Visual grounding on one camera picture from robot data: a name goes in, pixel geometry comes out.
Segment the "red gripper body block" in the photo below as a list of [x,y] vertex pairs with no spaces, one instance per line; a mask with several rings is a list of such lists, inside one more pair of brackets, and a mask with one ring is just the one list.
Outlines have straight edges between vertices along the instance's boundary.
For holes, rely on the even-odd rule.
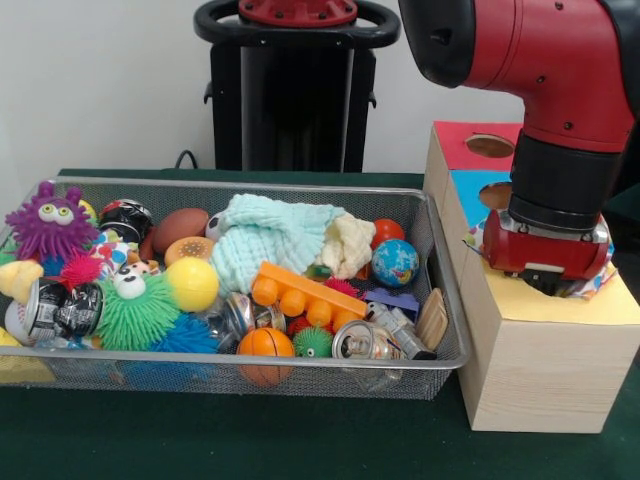
[[608,261],[610,231],[600,219],[587,232],[559,232],[526,225],[493,210],[483,227],[482,256],[494,270],[544,272],[562,280],[590,280]]

